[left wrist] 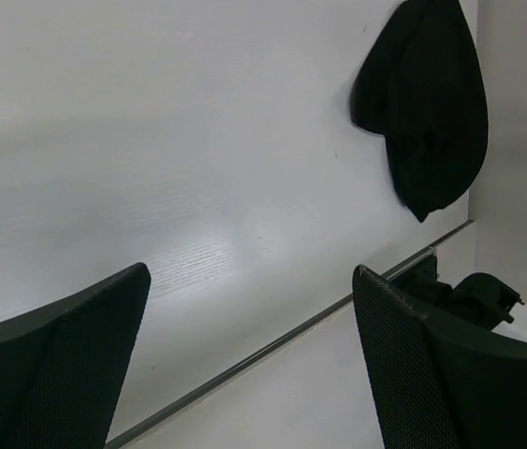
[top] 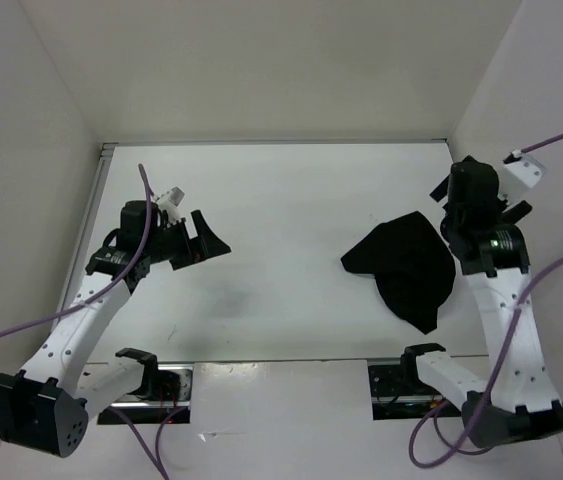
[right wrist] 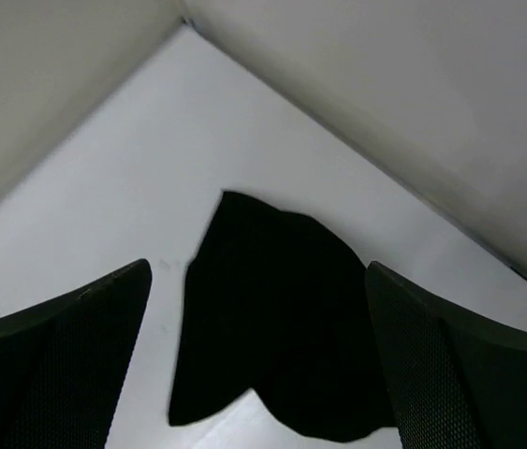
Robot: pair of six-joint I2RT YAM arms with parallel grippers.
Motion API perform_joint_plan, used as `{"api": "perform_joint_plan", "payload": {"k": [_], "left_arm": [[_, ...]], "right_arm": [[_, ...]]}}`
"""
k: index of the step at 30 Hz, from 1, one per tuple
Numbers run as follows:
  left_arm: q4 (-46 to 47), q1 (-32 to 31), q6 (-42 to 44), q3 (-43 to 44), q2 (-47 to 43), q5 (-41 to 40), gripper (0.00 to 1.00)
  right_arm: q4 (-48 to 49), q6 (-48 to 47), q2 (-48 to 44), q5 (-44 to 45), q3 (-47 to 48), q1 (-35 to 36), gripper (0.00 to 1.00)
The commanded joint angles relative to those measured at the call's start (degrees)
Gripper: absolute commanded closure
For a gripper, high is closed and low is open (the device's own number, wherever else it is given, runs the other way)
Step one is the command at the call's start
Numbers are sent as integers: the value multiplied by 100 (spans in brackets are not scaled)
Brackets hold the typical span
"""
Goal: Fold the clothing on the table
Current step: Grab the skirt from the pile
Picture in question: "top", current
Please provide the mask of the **black skirt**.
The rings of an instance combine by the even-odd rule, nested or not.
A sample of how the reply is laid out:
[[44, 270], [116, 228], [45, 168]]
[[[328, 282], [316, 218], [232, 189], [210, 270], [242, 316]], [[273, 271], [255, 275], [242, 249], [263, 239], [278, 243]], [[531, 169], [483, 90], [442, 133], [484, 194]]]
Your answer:
[[341, 257], [343, 269], [371, 275], [387, 308], [423, 334], [453, 291], [455, 260], [419, 211], [377, 225]]

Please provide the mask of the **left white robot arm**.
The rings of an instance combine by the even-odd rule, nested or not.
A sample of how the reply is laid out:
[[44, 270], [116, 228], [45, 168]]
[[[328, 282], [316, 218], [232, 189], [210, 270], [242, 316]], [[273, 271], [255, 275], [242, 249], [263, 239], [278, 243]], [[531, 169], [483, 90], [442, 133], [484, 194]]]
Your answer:
[[118, 228], [90, 257], [68, 314], [16, 374], [0, 374], [1, 441], [66, 458], [88, 422], [119, 398], [178, 394], [177, 375], [160, 370], [153, 353], [123, 347], [100, 369], [87, 362], [152, 265], [178, 270], [230, 253], [200, 211], [191, 219], [194, 236], [168, 201], [124, 205]]

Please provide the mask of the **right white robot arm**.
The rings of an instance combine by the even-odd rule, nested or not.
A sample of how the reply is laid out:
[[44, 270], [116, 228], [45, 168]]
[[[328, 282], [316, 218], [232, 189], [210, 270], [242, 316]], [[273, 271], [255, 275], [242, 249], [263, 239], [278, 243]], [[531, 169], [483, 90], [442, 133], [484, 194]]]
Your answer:
[[491, 373], [481, 380], [429, 343], [405, 349], [399, 380], [411, 393], [430, 387], [457, 408], [481, 450], [563, 432], [563, 401], [545, 366], [530, 298], [536, 279], [517, 225], [531, 210], [523, 194], [544, 173], [523, 153], [501, 170], [467, 156], [432, 194], [446, 202], [441, 234], [476, 300]]

